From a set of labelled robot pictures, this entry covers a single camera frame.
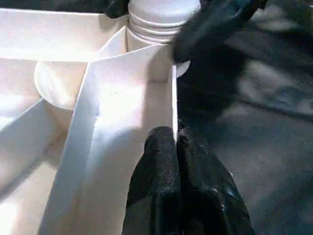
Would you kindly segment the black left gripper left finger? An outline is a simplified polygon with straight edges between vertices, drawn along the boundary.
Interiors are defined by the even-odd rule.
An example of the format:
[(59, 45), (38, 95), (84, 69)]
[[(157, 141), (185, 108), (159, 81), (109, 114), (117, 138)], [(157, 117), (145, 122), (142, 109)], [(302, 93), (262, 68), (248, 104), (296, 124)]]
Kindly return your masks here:
[(122, 233), (180, 235), (181, 186), (170, 127), (152, 129), (131, 176)]

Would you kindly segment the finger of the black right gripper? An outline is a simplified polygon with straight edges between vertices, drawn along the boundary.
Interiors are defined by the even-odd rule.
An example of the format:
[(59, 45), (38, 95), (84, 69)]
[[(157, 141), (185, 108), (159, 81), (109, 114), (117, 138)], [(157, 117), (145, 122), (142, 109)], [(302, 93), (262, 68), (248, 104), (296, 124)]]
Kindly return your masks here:
[(114, 19), (128, 14), (129, 0), (106, 0), (105, 14)]
[(173, 60), (183, 63), (210, 53), (243, 28), (265, 0), (206, 0), (173, 39)]

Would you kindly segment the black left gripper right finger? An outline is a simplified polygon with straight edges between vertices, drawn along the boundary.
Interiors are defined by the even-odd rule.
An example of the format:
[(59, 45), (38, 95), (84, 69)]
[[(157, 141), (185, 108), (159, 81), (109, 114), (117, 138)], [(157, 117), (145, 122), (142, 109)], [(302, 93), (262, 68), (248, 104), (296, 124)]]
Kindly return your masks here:
[(192, 129), (179, 131), (177, 154), (186, 235), (253, 235), (249, 212), (230, 172)]

